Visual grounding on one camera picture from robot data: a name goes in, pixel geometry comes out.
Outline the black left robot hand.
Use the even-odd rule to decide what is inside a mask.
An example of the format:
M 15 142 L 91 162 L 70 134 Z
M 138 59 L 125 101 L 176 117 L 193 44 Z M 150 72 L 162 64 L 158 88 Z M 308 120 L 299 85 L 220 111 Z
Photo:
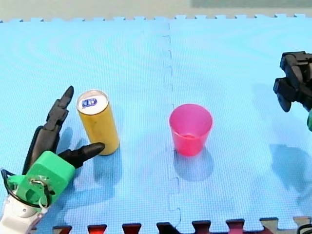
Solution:
M 46 123 L 37 127 L 32 138 L 26 160 L 23 166 L 22 174 L 26 174 L 30 167 L 35 163 L 39 156 L 45 151 L 56 152 L 59 143 L 59 133 L 62 125 L 67 118 L 67 110 L 74 94 L 73 86 L 69 86 L 60 99 L 57 99 L 50 109 Z M 68 162 L 76 169 L 83 163 L 97 155 L 105 149 L 105 144 L 96 142 L 85 145 L 76 150 L 65 150 L 58 157 Z

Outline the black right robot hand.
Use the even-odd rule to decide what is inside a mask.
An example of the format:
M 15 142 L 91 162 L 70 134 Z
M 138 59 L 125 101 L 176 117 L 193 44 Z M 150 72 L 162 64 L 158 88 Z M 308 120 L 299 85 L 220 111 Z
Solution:
M 312 55 L 305 51 L 282 54 L 280 68 L 283 78 L 276 78 L 273 91 L 285 112 L 298 102 L 309 112 L 312 109 Z

